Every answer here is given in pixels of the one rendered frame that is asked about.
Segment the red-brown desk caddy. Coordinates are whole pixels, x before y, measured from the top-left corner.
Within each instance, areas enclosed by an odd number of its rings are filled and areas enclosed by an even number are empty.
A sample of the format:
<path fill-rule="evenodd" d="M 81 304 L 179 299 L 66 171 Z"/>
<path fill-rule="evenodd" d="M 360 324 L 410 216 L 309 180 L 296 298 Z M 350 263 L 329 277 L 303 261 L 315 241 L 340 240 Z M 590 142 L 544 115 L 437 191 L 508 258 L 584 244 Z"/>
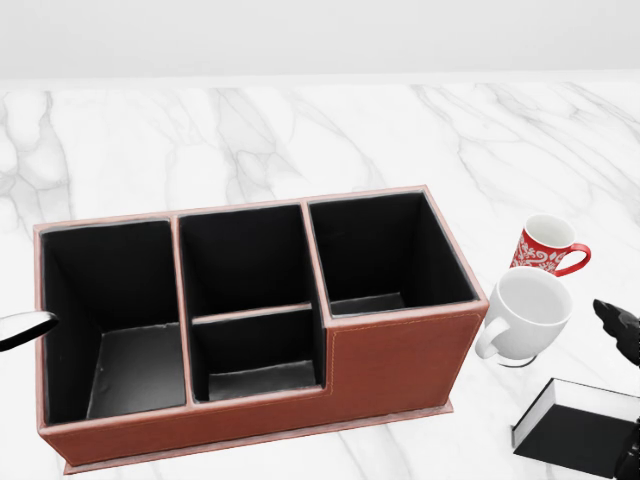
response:
<path fill-rule="evenodd" d="M 424 186 L 34 229 L 67 473 L 433 416 L 488 301 Z"/>

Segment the white mug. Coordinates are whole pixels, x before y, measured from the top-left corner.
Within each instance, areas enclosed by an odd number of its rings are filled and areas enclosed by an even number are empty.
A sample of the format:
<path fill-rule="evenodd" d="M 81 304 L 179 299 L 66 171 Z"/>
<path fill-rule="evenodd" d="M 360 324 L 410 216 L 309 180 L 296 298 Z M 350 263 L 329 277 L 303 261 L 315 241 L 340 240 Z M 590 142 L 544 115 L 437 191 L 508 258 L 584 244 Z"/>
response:
<path fill-rule="evenodd" d="M 491 293 L 475 352 L 482 359 L 499 355 L 510 368 L 527 366 L 558 337 L 573 310 L 572 296 L 556 276 L 513 267 Z"/>

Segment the red patterned mug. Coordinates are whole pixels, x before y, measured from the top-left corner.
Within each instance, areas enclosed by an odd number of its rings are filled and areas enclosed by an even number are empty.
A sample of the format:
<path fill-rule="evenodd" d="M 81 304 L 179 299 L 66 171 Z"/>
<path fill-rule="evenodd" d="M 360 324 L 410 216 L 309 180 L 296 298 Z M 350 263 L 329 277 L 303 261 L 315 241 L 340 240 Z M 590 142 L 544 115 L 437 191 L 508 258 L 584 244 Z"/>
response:
<path fill-rule="evenodd" d="M 540 268 L 556 277 L 574 273 L 591 259 L 590 248 L 577 243 L 575 237 L 573 227 L 562 218 L 551 214 L 532 215 L 524 224 L 510 267 Z M 560 268 L 561 261 L 573 252 L 581 252 L 584 257 L 578 263 Z"/>

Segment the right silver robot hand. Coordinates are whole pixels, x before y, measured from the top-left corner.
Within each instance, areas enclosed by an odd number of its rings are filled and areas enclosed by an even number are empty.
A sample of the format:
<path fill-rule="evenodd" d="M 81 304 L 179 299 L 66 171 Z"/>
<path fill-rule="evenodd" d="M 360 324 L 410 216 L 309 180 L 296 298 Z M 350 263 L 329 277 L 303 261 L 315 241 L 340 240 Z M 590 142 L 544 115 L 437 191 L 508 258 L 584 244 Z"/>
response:
<path fill-rule="evenodd" d="M 593 300 L 593 309 L 603 323 L 603 330 L 616 340 L 618 351 L 640 369 L 640 317 L 599 299 Z M 640 415 L 624 441 L 614 478 L 640 480 Z"/>

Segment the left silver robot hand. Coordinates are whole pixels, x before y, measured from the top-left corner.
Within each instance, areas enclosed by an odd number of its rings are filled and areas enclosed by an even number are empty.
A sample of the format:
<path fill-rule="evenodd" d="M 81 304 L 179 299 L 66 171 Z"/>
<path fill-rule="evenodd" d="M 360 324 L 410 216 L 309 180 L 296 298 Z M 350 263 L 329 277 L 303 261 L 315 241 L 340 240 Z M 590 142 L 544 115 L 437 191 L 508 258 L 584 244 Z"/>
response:
<path fill-rule="evenodd" d="M 55 328 L 59 318 L 51 312 L 32 311 L 0 318 L 0 352 L 34 340 Z"/>

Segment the black book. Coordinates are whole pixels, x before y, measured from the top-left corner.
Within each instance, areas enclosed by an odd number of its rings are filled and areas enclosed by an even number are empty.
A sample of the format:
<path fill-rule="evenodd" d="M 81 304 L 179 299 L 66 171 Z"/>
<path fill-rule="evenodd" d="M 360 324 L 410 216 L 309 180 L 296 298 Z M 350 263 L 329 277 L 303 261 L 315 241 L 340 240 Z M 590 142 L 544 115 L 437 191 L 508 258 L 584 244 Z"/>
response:
<path fill-rule="evenodd" d="M 512 428 L 514 453 L 640 480 L 640 397 L 553 378 Z"/>

